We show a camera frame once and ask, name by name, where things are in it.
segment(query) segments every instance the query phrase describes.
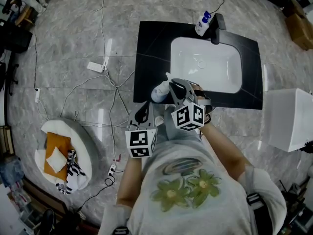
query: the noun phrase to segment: white plastic bottle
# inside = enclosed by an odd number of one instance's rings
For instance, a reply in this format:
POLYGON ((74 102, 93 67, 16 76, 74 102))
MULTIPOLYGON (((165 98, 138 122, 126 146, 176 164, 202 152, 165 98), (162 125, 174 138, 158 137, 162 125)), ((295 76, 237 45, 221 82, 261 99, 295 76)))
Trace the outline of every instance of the white plastic bottle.
POLYGON ((204 35, 204 33, 206 32, 206 30, 209 28, 209 19, 211 18, 211 14, 208 13, 207 11, 205 11, 204 16, 200 16, 197 23, 196 23, 196 33, 199 36, 204 35))
POLYGON ((155 103, 162 102, 166 98, 167 94, 170 92, 169 84, 170 81, 172 80, 171 74, 167 72, 166 76, 167 81, 163 81, 160 85, 156 86, 151 92, 151 99, 155 103))

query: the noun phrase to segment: black countertop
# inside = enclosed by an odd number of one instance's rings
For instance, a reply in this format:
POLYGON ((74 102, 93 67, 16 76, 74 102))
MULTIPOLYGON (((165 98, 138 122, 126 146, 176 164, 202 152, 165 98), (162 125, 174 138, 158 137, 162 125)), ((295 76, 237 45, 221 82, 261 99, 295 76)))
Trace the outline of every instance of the black countertop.
MULTIPOLYGON (((195 32, 194 24, 170 22, 140 22, 136 68, 134 79, 134 102, 151 100, 152 90, 167 80, 171 69, 171 43, 175 38, 189 37, 207 39, 195 32)), ((237 93, 205 91, 212 106, 262 109, 263 83, 258 43, 227 31, 220 31, 220 43, 234 46, 242 62, 242 87, 237 93)), ((162 102, 173 104, 170 94, 162 102)))

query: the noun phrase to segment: white sink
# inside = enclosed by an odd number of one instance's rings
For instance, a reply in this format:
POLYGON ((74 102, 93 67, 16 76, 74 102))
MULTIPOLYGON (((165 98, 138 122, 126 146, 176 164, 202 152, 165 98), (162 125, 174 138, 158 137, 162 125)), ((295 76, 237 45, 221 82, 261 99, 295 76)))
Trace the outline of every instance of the white sink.
POLYGON ((233 46, 178 37, 171 44, 171 75, 205 91, 236 93, 242 85, 240 54, 233 46))

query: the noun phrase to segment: marble floor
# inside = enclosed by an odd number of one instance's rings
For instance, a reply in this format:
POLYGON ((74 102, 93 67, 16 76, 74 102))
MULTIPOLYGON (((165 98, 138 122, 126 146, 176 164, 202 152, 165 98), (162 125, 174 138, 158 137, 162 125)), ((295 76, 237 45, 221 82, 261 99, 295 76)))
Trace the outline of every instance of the marble floor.
MULTIPOLYGON (((104 0, 103 32, 110 48, 105 56, 112 79, 120 84, 135 69, 135 54, 140 21, 173 21, 195 23, 204 10, 215 10, 222 0, 104 0)), ((50 118, 60 115, 64 99, 71 89, 98 73, 87 70, 89 61, 102 62, 101 35, 102 0, 50 0, 47 11, 36 22, 37 73, 36 86, 41 88, 40 100, 50 118)), ((258 42, 262 66, 266 67, 268 90, 301 88, 313 89, 313 51, 303 51, 290 39, 280 9, 267 0, 225 0, 219 9, 224 15, 227 30, 258 42)), ((104 187, 108 168, 113 160, 109 128, 86 126, 98 148, 100 176, 97 183, 70 196, 62 195, 46 181, 35 166, 34 152, 44 138, 40 127, 45 120, 37 112, 34 91, 35 37, 28 51, 17 55, 20 67, 16 72, 19 84, 9 97, 8 120, 12 126, 16 154, 21 158, 26 176, 39 187, 77 208, 84 200, 104 187)), ((134 76, 120 88, 128 111, 132 109, 134 76)), ((109 124, 108 111, 113 99, 113 87, 105 77, 91 80, 68 97, 62 116, 75 118, 82 125, 109 124)), ((303 152, 286 153, 262 140, 263 111, 217 108, 213 123, 242 149, 250 161, 265 169, 274 182, 279 179, 289 187, 306 178, 313 155, 303 152)), ((119 98, 112 110, 112 123, 127 120, 119 98)), ((127 160, 124 127, 114 128, 116 154, 121 154, 117 169, 127 160)), ((82 209, 87 219, 100 224, 103 204, 114 203, 121 175, 116 184, 89 200, 82 209)))

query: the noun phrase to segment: faucet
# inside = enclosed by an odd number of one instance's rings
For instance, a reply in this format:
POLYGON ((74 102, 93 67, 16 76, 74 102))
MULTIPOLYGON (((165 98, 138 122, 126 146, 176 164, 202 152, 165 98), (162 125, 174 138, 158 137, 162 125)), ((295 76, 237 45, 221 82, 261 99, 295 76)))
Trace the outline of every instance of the faucet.
POLYGON ((222 14, 215 13, 205 33, 208 38, 211 38, 211 43, 214 45, 220 43, 220 30, 226 30, 224 17, 222 14))

